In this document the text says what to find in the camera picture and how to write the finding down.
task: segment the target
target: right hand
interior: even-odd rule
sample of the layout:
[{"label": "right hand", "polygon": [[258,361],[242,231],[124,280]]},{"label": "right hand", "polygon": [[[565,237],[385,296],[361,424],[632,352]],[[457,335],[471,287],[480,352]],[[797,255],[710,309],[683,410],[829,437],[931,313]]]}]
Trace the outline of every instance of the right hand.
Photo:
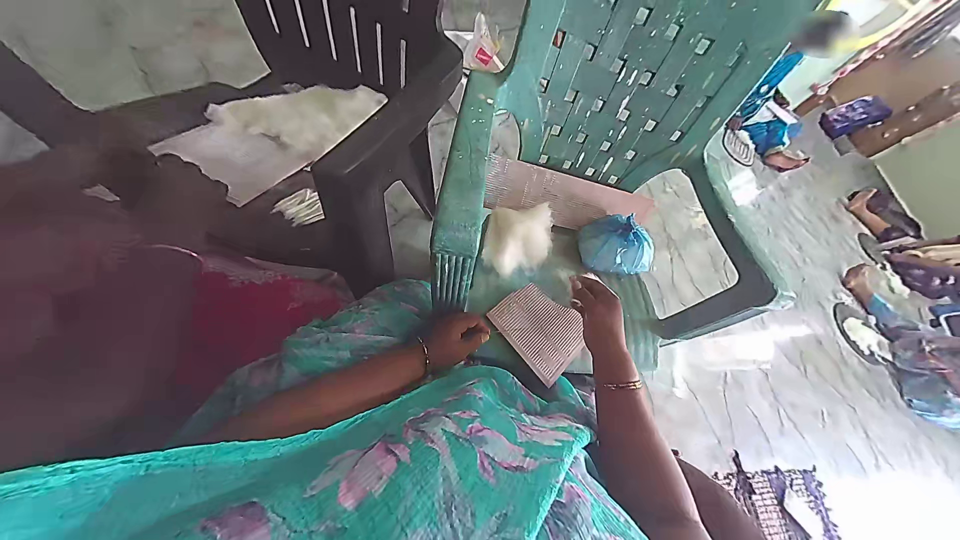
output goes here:
[{"label": "right hand", "polygon": [[623,307],[616,293],[599,280],[588,276],[570,278],[573,300],[570,306],[584,316],[584,341],[597,356],[627,350],[623,330]]},{"label": "right hand", "polygon": [[454,313],[434,325],[424,339],[430,365],[436,369],[453,367],[490,339],[490,329],[481,315]]},{"label": "right hand", "polygon": [[732,132],[738,132],[743,127],[743,116],[734,116],[727,120],[727,129]]}]

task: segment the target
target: green plastic chair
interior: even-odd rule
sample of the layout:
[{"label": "green plastic chair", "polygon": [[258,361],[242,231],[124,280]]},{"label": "green plastic chair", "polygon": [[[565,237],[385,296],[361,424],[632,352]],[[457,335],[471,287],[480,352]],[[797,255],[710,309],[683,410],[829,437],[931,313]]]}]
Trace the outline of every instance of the green plastic chair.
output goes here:
[{"label": "green plastic chair", "polygon": [[[708,173],[704,149],[817,4],[529,0],[514,60],[501,73],[473,72],[464,92],[431,239],[434,309],[486,313],[529,282],[563,302],[565,277],[584,271],[576,233],[560,228],[536,274],[503,279],[477,264],[492,118],[500,110],[516,118],[523,161],[627,191],[674,168],[692,181],[738,281],[658,319],[640,277],[601,275],[623,302],[641,370],[657,367],[663,343],[789,306],[794,295],[759,239],[737,225],[726,179]],[[522,363],[496,334],[480,356]]]}]

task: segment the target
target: blue plastic bag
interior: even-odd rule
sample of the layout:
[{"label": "blue plastic bag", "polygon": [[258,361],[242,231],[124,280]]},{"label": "blue plastic bag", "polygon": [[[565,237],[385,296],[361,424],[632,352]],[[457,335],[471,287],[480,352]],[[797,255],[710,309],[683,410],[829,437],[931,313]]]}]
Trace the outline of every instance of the blue plastic bag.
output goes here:
[{"label": "blue plastic bag", "polygon": [[639,274],[654,261],[654,241],[633,214],[601,217],[583,227],[577,240],[580,259],[596,272]]}]

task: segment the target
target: person sitting on floor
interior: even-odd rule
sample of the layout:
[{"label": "person sitting on floor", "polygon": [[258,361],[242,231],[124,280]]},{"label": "person sitting on floor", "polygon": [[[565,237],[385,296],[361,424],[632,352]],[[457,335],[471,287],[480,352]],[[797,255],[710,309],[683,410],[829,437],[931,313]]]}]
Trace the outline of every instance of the person sitting on floor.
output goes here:
[{"label": "person sitting on floor", "polygon": [[890,341],[887,368],[900,396],[921,417],[949,430],[960,430],[960,337],[944,335],[899,315],[870,287],[870,267],[847,271],[844,287],[876,318]]},{"label": "person sitting on floor", "polygon": [[874,188],[855,193],[847,203],[847,211],[881,244],[907,240],[882,255],[891,270],[900,276],[904,285],[930,300],[960,300],[960,236],[943,240],[909,241],[915,237],[913,234],[917,233],[908,233],[905,228],[919,231],[920,224],[898,211],[895,211],[894,215],[904,225],[888,223],[870,210],[870,202],[878,195]]},{"label": "person sitting on floor", "polygon": [[796,136],[800,125],[778,86],[805,56],[828,57],[836,44],[855,32],[855,28],[855,23],[844,12],[823,11],[811,15],[790,48],[728,121],[727,127],[731,130],[746,132],[770,168],[786,172],[810,161],[787,150],[790,136]]}]

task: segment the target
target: woven mat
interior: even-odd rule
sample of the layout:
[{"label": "woven mat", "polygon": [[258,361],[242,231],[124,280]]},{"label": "woven mat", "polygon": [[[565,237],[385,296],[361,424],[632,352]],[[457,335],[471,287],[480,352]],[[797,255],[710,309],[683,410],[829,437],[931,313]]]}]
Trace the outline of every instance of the woven mat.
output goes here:
[{"label": "woven mat", "polygon": [[768,540],[810,538],[782,507],[787,489],[793,491],[820,517],[826,540],[840,539],[837,526],[830,520],[824,505],[823,484],[816,478],[816,469],[783,470],[775,467],[772,471],[748,473],[743,470],[738,454],[733,455],[733,466],[736,468],[734,472],[725,475],[714,473],[713,479],[730,491],[740,507],[756,520]]}]

